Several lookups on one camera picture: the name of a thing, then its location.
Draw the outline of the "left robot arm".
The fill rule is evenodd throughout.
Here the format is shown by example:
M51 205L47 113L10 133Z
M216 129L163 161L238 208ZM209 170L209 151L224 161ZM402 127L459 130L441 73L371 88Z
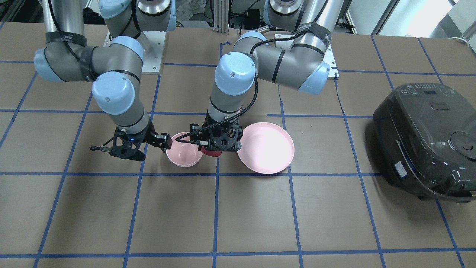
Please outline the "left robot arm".
M258 31L245 32L224 54L215 69L214 84L204 124L191 124L176 139L195 144L199 151L238 151L243 129L239 117L257 99L258 79L318 95L331 66L324 56L338 22L342 0L267 0L263 16L268 25L293 33L291 46L281 49Z

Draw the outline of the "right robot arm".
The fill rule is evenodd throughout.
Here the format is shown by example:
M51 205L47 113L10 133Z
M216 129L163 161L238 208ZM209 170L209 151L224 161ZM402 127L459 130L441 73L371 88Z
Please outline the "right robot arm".
M175 29L175 1L100 0L100 15L112 36L107 47L87 44L79 0L43 0L41 5L46 47L35 52L33 62L38 75L47 81L92 83L97 105L116 124L109 142L91 145L90 150L143 161L141 144L162 151L170 149L170 134L155 131L139 98L145 55L139 38L144 32Z

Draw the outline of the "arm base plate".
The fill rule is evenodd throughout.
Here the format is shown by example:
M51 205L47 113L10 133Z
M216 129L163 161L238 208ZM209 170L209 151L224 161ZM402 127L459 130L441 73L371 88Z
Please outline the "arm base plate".
M340 77L337 64L335 63L334 52L331 45L325 44L321 39L313 34L305 34L296 39L294 34L278 32L275 38L276 48L290 52L299 67L318 66L321 62L329 65L328 79L338 79Z
M95 48L92 70L98 74L114 71L128 76L159 74L165 47L165 32L140 32L119 35Z

